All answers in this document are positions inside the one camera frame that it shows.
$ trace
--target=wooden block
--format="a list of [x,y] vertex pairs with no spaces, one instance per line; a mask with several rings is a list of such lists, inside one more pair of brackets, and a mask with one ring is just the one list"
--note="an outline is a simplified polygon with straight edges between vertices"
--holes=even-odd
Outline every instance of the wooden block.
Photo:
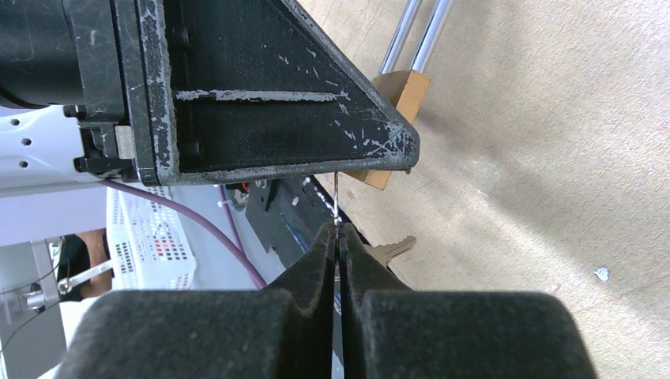
[[[431,86],[431,79],[422,73],[407,69],[385,73],[373,79],[372,84],[407,121],[414,123],[423,99],[426,98],[428,88]],[[345,174],[374,188],[384,190],[391,178],[391,172],[361,170],[347,171]]]

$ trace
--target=thin wire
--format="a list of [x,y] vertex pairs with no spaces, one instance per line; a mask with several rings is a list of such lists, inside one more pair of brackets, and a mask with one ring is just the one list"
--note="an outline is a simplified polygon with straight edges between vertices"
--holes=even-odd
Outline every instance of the thin wire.
[[0,292],[0,296],[2,296],[2,295],[7,295],[7,294],[11,294],[12,292],[14,292],[14,291],[16,291],[16,290],[20,290],[20,289],[23,288],[23,287],[32,286],[35,282],[39,282],[39,281],[42,281],[42,280],[46,279],[47,276],[53,274],[54,271],[56,271],[59,267],[60,267],[60,264],[56,265],[56,267],[54,267],[51,271],[49,271],[49,272],[47,272],[46,274],[44,274],[44,276],[41,276],[41,277],[40,277],[39,279],[37,279],[37,280],[33,280],[33,281],[30,282],[29,284],[24,284],[23,286],[19,286],[19,287],[16,287],[16,288],[14,288],[14,289],[11,289],[11,290],[7,290],[7,291],[4,291],[4,292]]
[[14,338],[14,336],[15,336],[15,335],[16,335],[16,334],[17,334],[17,333],[18,333],[24,326],[26,326],[30,321],[35,320],[40,314],[42,314],[42,313],[46,313],[48,310],[50,310],[51,308],[57,306],[58,304],[60,304],[60,302],[55,302],[55,303],[51,304],[50,306],[48,306],[47,308],[45,308],[44,311],[37,313],[35,316],[30,317],[26,322],[24,322],[23,324],[21,324],[21,326],[19,326],[19,327],[17,328],[17,330],[15,330],[14,332],[12,332],[12,334],[9,335],[9,338],[7,339],[7,341],[6,341],[5,343],[2,344],[2,349],[0,349],[0,354],[2,354],[3,351],[5,351],[5,349],[9,346],[9,343],[12,342],[12,338]]
[[153,201],[154,203],[163,205],[165,207],[168,207],[170,209],[174,209],[175,211],[183,214],[184,216],[192,219],[196,223],[199,223],[201,226],[203,226],[209,233],[211,233],[214,238],[216,238],[219,242],[221,242],[228,250],[232,253],[235,258],[239,261],[239,263],[247,270],[249,273],[249,276],[251,279],[254,281],[254,284],[256,284],[257,288],[263,288],[267,284],[263,277],[261,276],[260,272],[254,267],[253,264],[249,261],[249,258],[242,252],[242,250],[238,249],[238,247],[235,245],[233,241],[228,238],[228,236],[221,230],[219,230],[216,225],[211,223],[209,220],[207,220],[205,217],[203,217],[200,213],[195,212],[193,209],[186,207],[185,205],[181,205],[180,203],[176,201],[172,201],[170,199],[167,199],[165,197],[161,197],[158,195],[155,195],[150,192],[143,191],[138,188],[134,188],[131,186],[127,186],[122,183],[118,182],[113,182],[109,179],[103,180],[101,182],[98,182],[99,184],[103,186],[110,187],[114,190],[130,193],[135,196],[142,197],[146,200]]
[[228,197],[226,196],[226,189],[224,186],[219,185],[219,195],[221,196],[221,200],[226,204],[225,211],[226,211],[226,217],[228,218],[228,223],[231,226],[232,229],[232,235],[235,237],[235,244],[239,249],[242,251],[244,255],[247,255],[247,252],[244,251],[244,246],[242,245],[242,239],[239,237],[239,232],[237,231],[237,226],[235,225],[235,220],[232,218],[232,212],[231,209],[233,208],[232,202],[228,201]]
[[340,188],[337,182],[340,173],[335,171],[334,187],[335,194],[333,195],[333,222],[335,223],[335,244],[340,245]]
[[[50,275],[51,273],[53,273],[57,268],[60,268],[60,266],[61,266],[61,264],[58,263],[58,265],[56,265],[56,267],[54,267],[54,269],[51,270],[51,272],[49,272],[48,274],[46,274],[45,276],[43,276],[42,279],[43,279],[43,278],[46,278],[48,275]],[[67,261],[67,277],[66,277],[66,279],[67,279],[67,283],[70,283],[70,260]],[[64,296],[60,296],[60,295],[59,295],[59,297],[58,297],[58,301],[57,301],[57,302],[51,304],[51,305],[48,306],[47,308],[44,308],[44,310],[43,310],[42,312],[38,312],[35,316],[30,317],[26,322],[24,322],[24,323],[21,324],[18,328],[16,328],[16,330],[14,330],[14,331],[12,332],[12,334],[9,335],[9,338],[7,339],[7,341],[5,341],[5,343],[2,344],[2,349],[0,349],[0,355],[1,355],[2,352],[5,351],[5,349],[9,346],[9,342],[12,341],[12,338],[14,338],[14,336],[15,336],[15,335],[16,335],[16,334],[17,334],[17,333],[18,333],[24,326],[26,326],[30,321],[35,320],[40,314],[42,314],[42,313],[46,313],[46,312],[47,312],[48,310],[50,310],[51,308],[53,308],[53,307],[57,306],[58,304],[60,304],[60,301],[63,299],[63,297],[64,297]]]

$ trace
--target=wooden floor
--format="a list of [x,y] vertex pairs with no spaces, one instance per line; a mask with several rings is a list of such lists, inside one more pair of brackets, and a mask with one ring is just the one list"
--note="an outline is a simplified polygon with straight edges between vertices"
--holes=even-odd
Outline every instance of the wooden floor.
[[[302,3],[375,77],[405,0]],[[343,176],[343,207],[373,243],[417,237],[410,286],[552,294],[601,377],[670,377],[668,41],[667,2],[456,0],[419,164],[384,192]]]

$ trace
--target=white debris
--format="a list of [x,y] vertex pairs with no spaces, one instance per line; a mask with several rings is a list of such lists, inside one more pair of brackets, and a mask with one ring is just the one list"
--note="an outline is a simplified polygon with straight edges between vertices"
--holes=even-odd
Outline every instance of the white debris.
[[342,113],[344,113],[344,114],[346,114],[347,116],[349,116],[349,110],[347,109],[347,107],[346,107],[344,104],[342,104],[342,103],[337,103],[337,105],[340,106],[340,110],[342,111]]
[[[326,207],[327,207],[328,209],[330,209],[330,211],[333,213],[333,217],[334,217],[334,216],[335,216],[335,207],[333,207],[333,205],[330,204],[330,203],[326,200],[326,197],[323,196],[323,193],[318,192],[318,188],[315,187],[314,190],[316,191],[316,194],[319,196],[319,198],[321,198],[321,201],[323,201],[323,204],[325,204]],[[342,222],[342,217],[338,216],[338,217],[337,217],[337,221],[338,221],[338,222]]]
[[609,280],[609,270],[607,270],[606,267],[601,267],[601,268],[597,269],[596,271],[594,271],[593,273],[596,274],[598,279],[600,279],[604,282],[607,282]]

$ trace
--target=black cylinder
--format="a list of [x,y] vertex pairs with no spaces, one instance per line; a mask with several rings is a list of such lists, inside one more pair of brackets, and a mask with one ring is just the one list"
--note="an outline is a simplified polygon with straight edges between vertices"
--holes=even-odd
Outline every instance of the black cylinder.
[[83,103],[62,0],[0,1],[0,105]]

